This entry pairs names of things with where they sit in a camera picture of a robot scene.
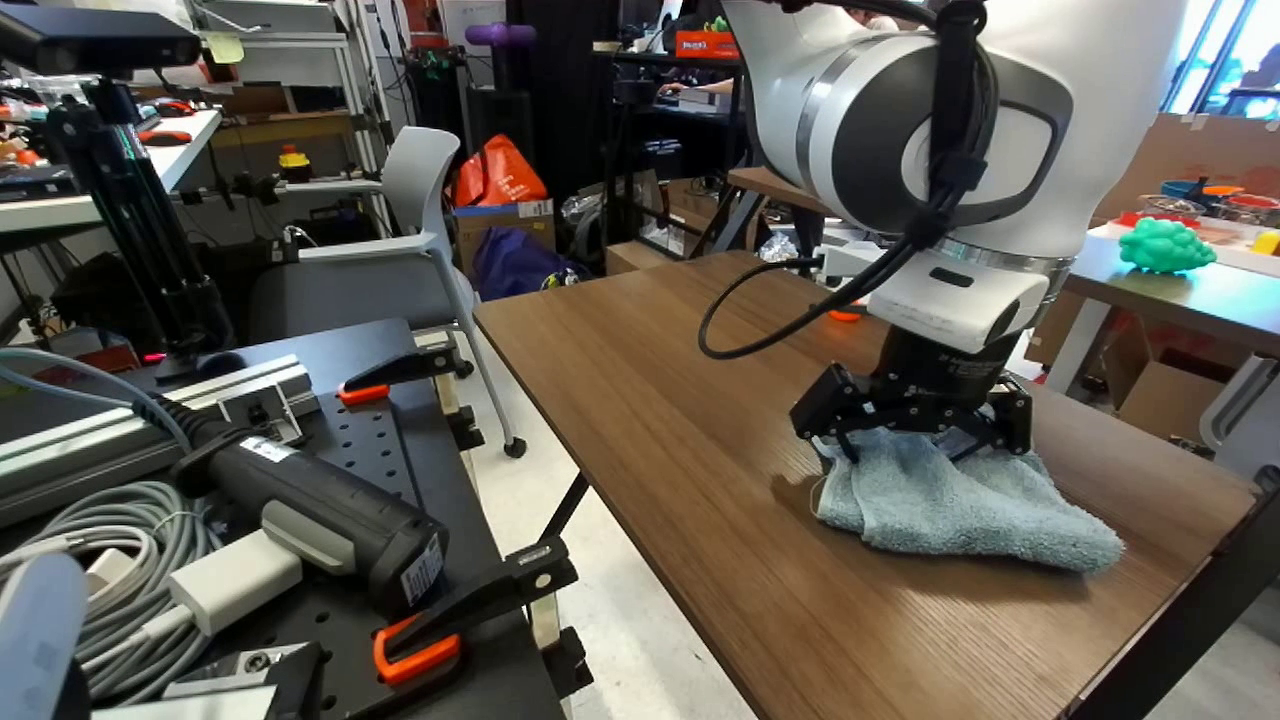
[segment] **wooden table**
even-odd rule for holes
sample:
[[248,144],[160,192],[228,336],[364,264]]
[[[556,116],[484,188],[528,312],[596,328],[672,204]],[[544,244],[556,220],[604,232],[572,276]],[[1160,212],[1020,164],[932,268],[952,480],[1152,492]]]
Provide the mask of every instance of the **wooden table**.
[[[624,272],[484,304],[480,324],[584,468],[572,492],[596,484],[760,716],[1140,716],[1268,584],[1272,496],[1056,392],[1036,392],[1036,448],[1128,540],[1100,580],[904,560],[820,528],[780,492],[820,468],[788,408],[832,360],[864,372],[884,328],[812,324],[704,360],[696,320],[748,264]],[[716,340],[808,300],[812,284],[764,280]]]
[[1084,304],[1048,372],[1048,384],[1060,392],[1072,388],[1112,308],[1128,308],[1152,320],[1176,320],[1256,356],[1280,356],[1276,276],[1224,264],[1208,264],[1188,280],[1140,276],[1120,264],[1116,240],[1084,240],[1068,288],[1080,292]]

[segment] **cloth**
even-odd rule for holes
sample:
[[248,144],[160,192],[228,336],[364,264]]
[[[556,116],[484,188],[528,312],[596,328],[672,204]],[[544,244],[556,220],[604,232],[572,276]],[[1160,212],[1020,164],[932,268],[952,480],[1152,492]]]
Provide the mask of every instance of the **cloth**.
[[1060,572],[1104,572],[1124,540],[1068,504],[1036,456],[980,448],[952,464],[932,436],[848,432],[820,440],[828,476],[816,520],[904,556],[1012,556]]

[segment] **orange handle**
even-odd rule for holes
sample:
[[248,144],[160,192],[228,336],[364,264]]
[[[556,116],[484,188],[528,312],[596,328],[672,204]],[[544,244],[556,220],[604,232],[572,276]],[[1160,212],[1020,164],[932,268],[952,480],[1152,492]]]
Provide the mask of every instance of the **orange handle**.
[[368,384],[368,388],[340,388],[336,400],[344,408],[368,408],[368,404],[384,404],[392,396],[392,384]]
[[404,688],[428,676],[444,676],[456,668],[456,660],[464,656],[464,636],[444,636],[428,648],[416,648],[408,656],[388,656],[392,636],[400,636],[400,628],[408,624],[388,624],[372,636],[372,672],[380,684],[388,688]]

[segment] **cable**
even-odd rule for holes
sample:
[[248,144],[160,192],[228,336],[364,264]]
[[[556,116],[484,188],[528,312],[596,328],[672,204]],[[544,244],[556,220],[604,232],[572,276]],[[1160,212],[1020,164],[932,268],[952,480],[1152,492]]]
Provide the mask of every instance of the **cable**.
[[[56,368],[68,368],[68,372],[80,372],[80,376],[92,376],[100,384],[112,384],[120,388],[128,400],[132,400],[132,412],[148,424],[156,424],[164,436],[172,436],[180,444],[180,452],[192,452],[192,440],[188,432],[168,416],[164,404],[156,404],[156,396],[148,396],[144,388],[136,384],[124,384],[120,376],[112,372],[100,372],[84,360],[72,360],[72,356],[56,356],[56,352],[40,352],[40,348],[0,348],[0,364],[4,360],[32,360],[32,364],[56,364]],[[52,396],[64,396],[68,388],[56,388],[56,384],[44,384],[44,380],[32,380],[24,388],[36,388],[36,392],[52,392]]]
[[88,608],[76,656],[96,704],[148,700],[204,656],[208,636],[192,628],[192,608],[176,604],[168,592],[176,568],[220,548],[204,516],[204,500],[188,504],[172,484],[140,480],[68,504],[28,540],[68,540],[72,552],[92,552],[136,548],[136,532],[144,532],[160,548],[136,556],[144,580],[132,596]]
[[756,276],[768,276],[768,272],[784,272],[784,268],[812,268],[816,260],[784,260],[784,264],[760,264],[752,272],[744,272],[740,280],[732,280],[716,304],[704,312],[700,328],[696,328],[696,344],[704,356],[712,360],[740,360],[740,356],[756,356],[788,336],[796,336],[804,324],[820,320],[824,312],[832,308],[844,308],[844,304],[856,304],[860,296],[868,296],[872,288],[880,288],[892,272],[900,272],[908,260],[916,256],[916,248],[908,240],[892,244],[884,256],[876,256],[876,264],[868,264],[856,280],[848,280],[840,292],[832,292],[828,300],[812,304],[808,312],[800,312],[796,320],[788,320],[784,328],[752,340],[752,344],[740,344],[740,348],[712,348],[712,324],[720,316],[720,308],[744,288],[752,284]]
[[780,268],[812,268],[812,260],[764,264],[764,268],[744,272],[712,300],[712,308],[700,320],[696,344],[704,356],[712,356],[712,360],[756,356],[756,352],[796,336],[804,324],[820,320],[824,312],[864,300],[888,276],[896,276],[920,248],[932,248],[952,232],[952,220],[960,212],[964,192],[972,192],[976,180],[984,176],[984,156],[988,156],[988,144],[996,132],[996,112],[1000,112],[1000,80],[996,80],[988,52],[976,40],[984,32],[984,24],[988,24],[984,0],[956,0],[940,16],[928,16],[928,28],[940,36],[936,76],[932,76],[928,200],[904,224],[904,236],[892,248],[884,248],[884,256],[876,264],[868,264],[860,276],[852,276],[840,292],[832,292],[816,308],[800,312],[784,328],[776,328],[752,344],[740,344],[740,348],[712,348],[708,344],[712,320],[748,280],[756,280],[764,272],[780,272]]
[[76,388],[60,388],[60,384],[44,384],[44,380],[12,372],[12,368],[0,368],[0,384],[24,388],[24,392],[40,392],[40,396],[56,396],[56,400],[72,400],[72,404],[124,408],[124,400],[92,396],[92,392],[76,392]]

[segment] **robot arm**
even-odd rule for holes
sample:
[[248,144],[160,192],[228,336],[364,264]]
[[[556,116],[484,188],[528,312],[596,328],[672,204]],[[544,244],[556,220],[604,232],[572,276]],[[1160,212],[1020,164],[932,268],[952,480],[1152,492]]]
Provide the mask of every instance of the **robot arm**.
[[[1048,304],[1092,208],[1156,120],[1184,16],[1184,0],[956,0],[940,16],[984,12],[984,52],[972,52],[944,24],[932,36],[872,32],[848,16],[876,8],[900,12],[900,0],[724,0],[764,164],[848,224],[900,236],[888,272],[852,280],[856,292],[876,288],[872,316],[892,328],[876,376],[856,388],[876,412],[832,408],[824,396],[848,388],[824,376],[792,412],[804,436],[948,428],[992,400],[1016,336]],[[976,80],[936,84],[956,60]],[[984,104],[988,128],[948,116]],[[964,192],[932,216],[936,236],[920,244],[916,232],[904,248],[940,200],[956,128],[988,132],[988,144],[952,156],[972,164],[960,168]]]

